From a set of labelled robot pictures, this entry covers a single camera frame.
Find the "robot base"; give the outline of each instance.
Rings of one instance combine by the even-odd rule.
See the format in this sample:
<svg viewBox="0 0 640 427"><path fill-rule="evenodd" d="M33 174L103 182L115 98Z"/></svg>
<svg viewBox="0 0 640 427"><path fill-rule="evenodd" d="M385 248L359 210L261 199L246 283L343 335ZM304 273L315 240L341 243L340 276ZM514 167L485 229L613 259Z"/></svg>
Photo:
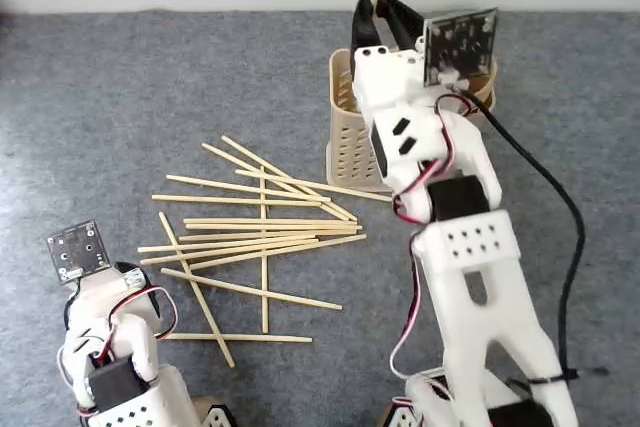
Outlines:
<svg viewBox="0 0 640 427"><path fill-rule="evenodd" d="M442 369L430 371L434 380L446 385ZM493 427L553 427L549 414L531 399L521 399L490 371L485 371L484 396ZM385 411L379 427L419 427L408 407L391 405Z"/></svg>

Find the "gray carpet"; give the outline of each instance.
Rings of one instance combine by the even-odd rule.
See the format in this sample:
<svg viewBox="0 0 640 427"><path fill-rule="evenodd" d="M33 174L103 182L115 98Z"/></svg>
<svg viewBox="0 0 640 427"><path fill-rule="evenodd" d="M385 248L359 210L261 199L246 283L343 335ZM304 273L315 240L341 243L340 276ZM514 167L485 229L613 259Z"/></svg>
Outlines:
<svg viewBox="0 0 640 427"><path fill-rule="evenodd" d="M56 283L47 234L95 218L111 257L135 261L137 246L166 241L159 209L174 226L186 214L257 215L255 207L150 200L152 191L219 192L170 183L166 173L242 182L199 147L224 133L291 174L322 181L327 62L349 38L350 14L335 12L2 20L0 424L77 424L55 367L66 291ZM504 13L497 54L497 114L565 183L588 226L570 306L570 356L577 366L605 364L613 376L573 385L581 425L636 425L640 16ZM555 338L575 239L571 218L501 138L487 129L485 140L541 323ZM272 331L309 335L312 344L232 343L234 370L212 343L160 347L193 394L223 397L243 426L373 425L402 393L387 356L410 301L408 229L388 206L339 201L362 219L368 240L270 262L273 290L344 303L337 313L271 302ZM215 275L258 286L259 261ZM206 332L188 285L152 276L178 300L179 331ZM205 295L223 331L259 333L257 298L213 289ZM423 304L398 359L407 371L436 366L442 353L428 298ZM499 354L490 357L499 371L510 368Z"/></svg>

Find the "perforated container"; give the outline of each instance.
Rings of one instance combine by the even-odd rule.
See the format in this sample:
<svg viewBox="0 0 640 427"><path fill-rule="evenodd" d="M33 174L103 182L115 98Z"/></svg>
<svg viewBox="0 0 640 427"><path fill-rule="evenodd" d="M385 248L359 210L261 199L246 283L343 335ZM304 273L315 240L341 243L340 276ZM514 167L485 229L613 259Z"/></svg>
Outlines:
<svg viewBox="0 0 640 427"><path fill-rule="evenodd" d="M470 90L489 110L495 105L493 84L497 71L498 63L494 58L489 75L474 77L470 81ZM336 50L329 60L331 136L326 151L327 182L372 192L389 190L380 179L367 127L358 112L351 82L349 49ZM479 127L484 122L481 113L471 114L467 118Z"/></svg>

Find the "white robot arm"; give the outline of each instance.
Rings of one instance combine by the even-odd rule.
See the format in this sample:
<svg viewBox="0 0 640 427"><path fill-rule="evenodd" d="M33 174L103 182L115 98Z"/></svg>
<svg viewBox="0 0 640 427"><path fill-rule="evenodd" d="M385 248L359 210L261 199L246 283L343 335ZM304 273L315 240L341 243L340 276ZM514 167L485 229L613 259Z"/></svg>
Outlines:
<svg viewBox="0 0 640 427"><path fill-rule="evenodd" d="M495 26L495 11L481 15L476 25ZM458 47L430 42L434 32L460 42L474 20L477 14L452 16L442 24L427 21L415 48L400 45L392 52L369 41L352 50L353 91L382 179L405 218L421 225L412 255L422 266L444 342L442 369L403 376L408 377L406 405L417 421L435 427L503 425L490 414L521 402L485 368L487 347L497 342L527 378L549 379L531 386L533 402L521 417L532 423L511 425L576 427L563 370L531 302L509 215L499 209L497 176L478 128L458 113L468 110L469 102L452 91L466 88L465 81L459 80L455 62L442 61L447 59L442 52ZM441 25L451 30L440 30ZM438 49L440 62L429 57ZM426 73L438 82L428 82ZM469 273L482 277L487 294L482 305L470 297Z"/></svg>
<svg viewBox="0 0 640 427"><path fill-rule="evenodd" d="M65 306L67 333L58 366L82 425L235 425L223 405L207 406L203 423L178 370L159 364L157 341L177 323L175 304L135 265L110 266L94 221L52 235L49 249L60 281L76 285ZM171 327L162 333L158 292L174 310Z"/></svg>

